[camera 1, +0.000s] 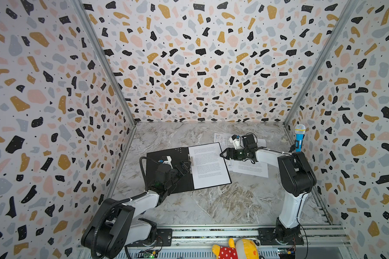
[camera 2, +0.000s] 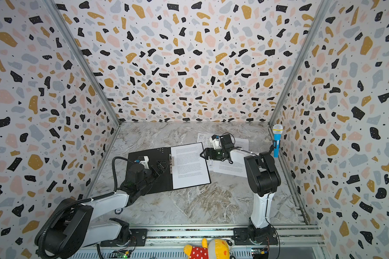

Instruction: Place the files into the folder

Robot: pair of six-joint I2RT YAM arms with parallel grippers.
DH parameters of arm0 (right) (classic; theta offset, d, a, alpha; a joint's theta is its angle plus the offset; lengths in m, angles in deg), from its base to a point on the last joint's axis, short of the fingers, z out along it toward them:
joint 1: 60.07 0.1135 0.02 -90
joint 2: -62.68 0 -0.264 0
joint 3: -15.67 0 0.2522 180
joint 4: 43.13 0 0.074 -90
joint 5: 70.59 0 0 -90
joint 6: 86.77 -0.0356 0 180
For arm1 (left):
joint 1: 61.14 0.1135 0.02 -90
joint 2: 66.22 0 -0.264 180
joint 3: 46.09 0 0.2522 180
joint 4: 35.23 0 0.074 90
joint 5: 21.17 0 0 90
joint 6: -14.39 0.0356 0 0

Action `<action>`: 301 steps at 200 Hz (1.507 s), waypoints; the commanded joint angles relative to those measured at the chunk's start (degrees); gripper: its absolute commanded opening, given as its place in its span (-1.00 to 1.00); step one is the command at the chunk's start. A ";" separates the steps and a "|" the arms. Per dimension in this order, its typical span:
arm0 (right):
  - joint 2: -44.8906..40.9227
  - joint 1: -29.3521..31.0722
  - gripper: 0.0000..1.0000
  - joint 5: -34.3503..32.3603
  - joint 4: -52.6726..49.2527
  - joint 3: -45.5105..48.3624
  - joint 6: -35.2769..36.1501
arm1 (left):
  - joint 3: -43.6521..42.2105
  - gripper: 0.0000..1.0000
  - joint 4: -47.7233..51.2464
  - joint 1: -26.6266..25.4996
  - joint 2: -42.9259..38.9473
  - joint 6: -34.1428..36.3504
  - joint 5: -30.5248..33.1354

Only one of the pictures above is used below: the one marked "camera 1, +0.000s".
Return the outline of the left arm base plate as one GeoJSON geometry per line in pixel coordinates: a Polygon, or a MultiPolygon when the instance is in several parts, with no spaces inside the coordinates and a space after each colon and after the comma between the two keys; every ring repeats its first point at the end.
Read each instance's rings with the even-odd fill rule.
{"type": "Polygon", "coordinates": [[[172,228],[160,228],[156,233],[151,233],[146,240],[139,240],[129,244],[129,247],[170,247],[172,245],[172,228]]]}

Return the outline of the text paper sheet front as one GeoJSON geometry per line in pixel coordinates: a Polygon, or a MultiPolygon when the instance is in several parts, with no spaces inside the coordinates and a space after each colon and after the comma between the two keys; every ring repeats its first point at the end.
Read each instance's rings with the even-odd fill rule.
{"type": "Polygon", "coordinates": [[[194,190],[231,184],[220,143],[188,147],[194,190]]]}

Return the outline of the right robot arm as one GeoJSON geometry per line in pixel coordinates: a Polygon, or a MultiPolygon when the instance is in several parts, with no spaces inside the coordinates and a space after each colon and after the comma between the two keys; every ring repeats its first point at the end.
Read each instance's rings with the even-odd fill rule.
{"type": "Polygon", "coordinates": [[[234,147],[228,147],[220,154],[220,157],[226,160],[265,163],[279,169],[281,184],[285,190],[283,208],[274,230],[272,233],[264,234],[261,241],[276,241],[281,245],[287,245],[300,234],[299,218],[304,202],[316,184],[315,174],[301,151],[303,132],[303,129],[296,130],[292,152],[275,151],[259,146],[255,135],[248,133],[243,136],[233,135],[230,140],[234,147]]]}

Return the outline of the orange black binder folder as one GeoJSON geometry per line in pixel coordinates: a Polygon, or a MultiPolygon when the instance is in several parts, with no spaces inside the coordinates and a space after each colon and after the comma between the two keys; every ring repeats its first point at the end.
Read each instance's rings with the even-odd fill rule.
{"type": "Polygon", "coordinates": [[[191,192],[232,183],[219,143],[150,152],[146,160],[148,187],[168,194],[191,192]]]}

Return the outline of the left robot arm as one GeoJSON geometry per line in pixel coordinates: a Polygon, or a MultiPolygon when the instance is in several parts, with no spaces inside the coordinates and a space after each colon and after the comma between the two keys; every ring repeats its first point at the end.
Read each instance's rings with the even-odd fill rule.
{"type": "Polygon", "coordinates": [[[147,210],[156,208],[172,194],[179,182],[191,173],[191,161],[172,165],[170,156],[154,161],[157,170],[149,180],[144,166],[140,166],[145,191],[123,200],[108,198],[100,205],[89,223],[81,245],[90,249],[93,259],[113,259],[126,246],[139,241],[152,244],[157,239],[157,224],[140,218],[147,210]]]}

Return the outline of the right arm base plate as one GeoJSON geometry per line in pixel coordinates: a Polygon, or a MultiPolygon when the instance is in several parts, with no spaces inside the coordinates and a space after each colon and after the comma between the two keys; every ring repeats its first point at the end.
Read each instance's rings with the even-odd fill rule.
{"type": "Polygon", "coordinates": [[[303,236],[298,228],[258,228],[258,240],[262,246],[304,245],[303,236]]]}

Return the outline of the text paper sheet back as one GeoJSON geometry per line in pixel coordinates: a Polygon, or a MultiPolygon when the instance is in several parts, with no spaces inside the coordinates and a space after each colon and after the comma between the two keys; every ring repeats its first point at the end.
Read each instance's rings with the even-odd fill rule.
{"type": "Polygon", "coordinates": [[[241,174],[252,175],[256,177],[268,178],[268,164],[256,162],[253,164],[251,161],[235,161],[233,159],[226,160],[228,169],[241,174]]]}

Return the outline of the paper sheet with diagram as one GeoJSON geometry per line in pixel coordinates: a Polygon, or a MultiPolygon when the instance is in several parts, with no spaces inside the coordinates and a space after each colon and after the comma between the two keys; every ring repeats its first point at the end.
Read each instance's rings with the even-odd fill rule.
{"type": "Polygon", "coordinates": [[[227,148],[234,148],[232,136],[233,134],[229,133],[215,133],[214,142],[219,143],[221,151],[224,151],[227,148]]]}

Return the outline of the text paper sheet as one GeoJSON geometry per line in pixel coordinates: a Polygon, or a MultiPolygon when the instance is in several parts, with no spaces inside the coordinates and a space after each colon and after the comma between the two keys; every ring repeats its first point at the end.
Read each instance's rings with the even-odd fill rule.
{"type": "Polygon", "coordinates": [[[231,184],[220,143],[188,147],[194,190],[231,184]]]}
{"type": "Polygon", "coordinates": [[[241,174],[252,175],[256,177],[268,178],[268,164],[256,162],[253,164],[251,161],[235,161],[233,159],[226,160],[228,169],[241,174]]]}

